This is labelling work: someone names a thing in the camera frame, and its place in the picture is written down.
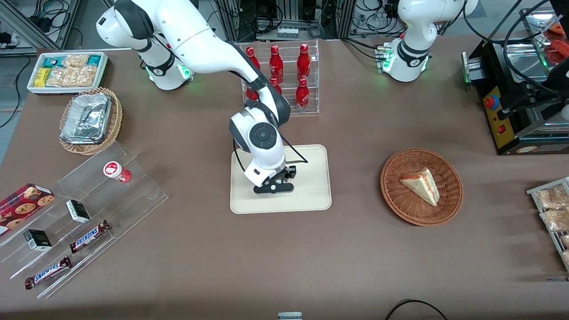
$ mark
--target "yellow panel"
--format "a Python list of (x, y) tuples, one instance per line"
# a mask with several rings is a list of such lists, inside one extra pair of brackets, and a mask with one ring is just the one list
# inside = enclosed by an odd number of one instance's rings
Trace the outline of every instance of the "yellow panel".
[[(498, 90), (498, 87), (495, 87), (492, 91), (490, 91), (490, 93), (488, 93), (484, 99), (482, 100), (483, 104), (484, 104), (484, 100), (486, 100), (486, 98), (491, 97), (493, 95), (496, 95), (498, 97), (500, 96), (500, 91)], [(496, 108), (496, 110), (490, 110), (488, 108), (484, 108), (484, 110), (486, 110), (486, 115), (488, 116), (488, 122), (490, 123), (490, 128), (492, 129), (492, 135), (494, 136), (494, 141), (496, 142), (496, 146), (498, 148), (501, 148), (503, 146), (505, 146), (506, 144), (508, 144), (510, 141), (514, 140), (514, 130), (512, 129), (512, 124), (510, 123), (509, 119), (500, 121), (500, 119), (498, 119), (498, 110), (502, 110), (502, 105), (498, 105), (498, 108)], [(502, 133), (498, 132), (498, 128), (503, 125), (506, 130)]]

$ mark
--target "sandwich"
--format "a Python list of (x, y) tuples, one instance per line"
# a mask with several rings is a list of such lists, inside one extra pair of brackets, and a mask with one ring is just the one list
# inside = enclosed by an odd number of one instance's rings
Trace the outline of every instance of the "sandwich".
[(421, 172), (406, 174), (401, 177), (400, 181), (428, 204), (436, 207), (440, 195), (429, 169), (425, 168)]

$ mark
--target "coca-cola bottle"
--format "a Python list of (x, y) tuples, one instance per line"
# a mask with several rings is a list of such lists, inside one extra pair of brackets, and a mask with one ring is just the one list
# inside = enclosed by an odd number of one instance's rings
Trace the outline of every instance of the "coca-cola bottle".
[(285, 72), (283, 70), (283, 58), (279, 54), (279, 46), (274, 44), (271, 46), (271, 60), (269, 60), (271, 68), (271, 77), (277, 78), (278, 83), (285, 80)]
[(305, 112), (308, 110), (308, 95), (310, 91), (306, 86), (306, 78), (302, 78), (298, 81), (298, 88), (296, 89), (296, 109), (299, 112)]
[(255, 49), (253, 49), (253, 47), (247, 47), (247, 49), (245, 49), (245, 54), (247, 54), (249, 59), (257, 66), (257, 69), (261, 70), (259, 59), (255, 56)]
[(279, 81), (277, 80), (277, 78), (272, 77), (271, 78), (271, 85), (273, 87), (275, 87), (275, 89), (280, 93), (283, 94), (283, 89), (281, 88), (281, 86), (279, 85)]
[(308, 79), (310, 75), (310, 56), (308, 55), (308, 45), (306, 43), (300, 45), (300, 55), (296, 61), (296, 67), (298, 69), (296, 78), (299, 81), (302, 77)]
[(259, 100), (259, 93), (257, 91), (251, 91), (249, 85), (247, 85), (247, 91), (245, 91), (245, 96), (251, 100)]

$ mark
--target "round wicker basket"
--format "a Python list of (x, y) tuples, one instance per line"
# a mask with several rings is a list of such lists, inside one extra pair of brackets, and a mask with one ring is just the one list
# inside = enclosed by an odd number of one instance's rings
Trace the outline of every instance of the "round wicker basket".
[[(407, 188), (401, 176), (429, 168), (439, 190), (436, 207)], [(441, 155), (427, 149), (407, 149), (395, 153), (381, 170), (381, 192), (391, 209), (404, 220), (425, 227), (451, 220), (463, 202), (463, 185), (455, 168)]]
[[(109, 95), (113, 99), (113, 104), (111, 106), (111, 115), (109, 118), (109, 123), (107, 126), (106, 138), (105, 140), (98, 144), (98, 145), (72, 145), (70, 143), (65, 143), (61, 139), (59, 142), (63, 145), (67, 151), (71, 151), (73, 153), (79, 153), (82, 155), (93, 155), (101, 150), (105, 150), (107, 147), (110, 146), (113, 141), (117, 139), (118, 132), (121, 130), (121, 121), (122, 121), (122, 107), (121, 102), (118, 101), (117, 96), (111, 91), (106, 88), (96, 88), (91, 89), (85, 92), (79, 93), (79, 95), (94, 95), (95, 93), (104, 93)], [(67, 119), (67, 114), (69, 113), (69, 107), (71, 106), (71, 100), (65, 111), (63, 112), (63, 116), (61, 117), (61, 121), (59, 121), (59, 130), (62, 130), (63, 125)]]

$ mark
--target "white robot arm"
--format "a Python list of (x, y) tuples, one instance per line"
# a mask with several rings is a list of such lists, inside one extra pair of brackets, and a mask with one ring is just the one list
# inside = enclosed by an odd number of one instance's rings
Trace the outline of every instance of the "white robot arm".
[[(397, 14), (407, 24), (403, 39), (385, 43), (382, 70), (398, 81), (417, 79), (427, 63), (427, 55), (437, 37), (434, 22), (453, 20), (466, 0), (400, 0)], [(464, 11), (470, 15), (478, 0), (468, 0)]]
[(174, 90), (191, 77), (191, 71), (168, 49), (165, 38), (157, 35), (148, 39), (134, 39), (118, 24), (114, 8), (103, 13), (96, 27), (101, 39), (109, 45), (137, 51), (150, 79), (158, 88)]
[(120, 29), (136, 40), (162, 32), (182, 63), (197, 73), (230, 71), (242, 77), (259, 101), (249, 100), (235, 114), (229, 130), (243, 151), (253, 155), (245, 170), (256, 193), (292, 191), (286, 180), (295, 167), (286, 167), (277, 128), (288, 121), (290, 105), (248, 57), (236, 46), (215, 36), (189, 0), (117, 0), (112, 8)]

